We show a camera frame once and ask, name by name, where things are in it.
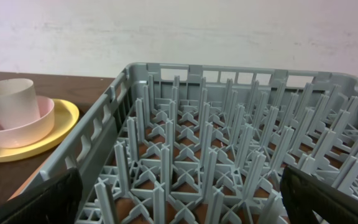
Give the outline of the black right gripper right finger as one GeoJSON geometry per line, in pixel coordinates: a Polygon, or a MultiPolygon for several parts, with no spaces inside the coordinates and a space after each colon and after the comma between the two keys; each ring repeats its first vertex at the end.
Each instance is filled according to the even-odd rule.
{"type": "Polygon", "coordinates": [[[303,171],[287,166],[280,181],[283,205],[291,224],[358,223],[358,200],[303,171]]]}

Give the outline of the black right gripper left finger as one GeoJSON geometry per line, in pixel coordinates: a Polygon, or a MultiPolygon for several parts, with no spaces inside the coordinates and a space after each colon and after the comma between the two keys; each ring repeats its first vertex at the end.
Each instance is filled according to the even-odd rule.
{"type": "Polygon", "coordinates": [[[83,184],[77,168],[0,205],[0,223],[74,223],[83,184]]]}

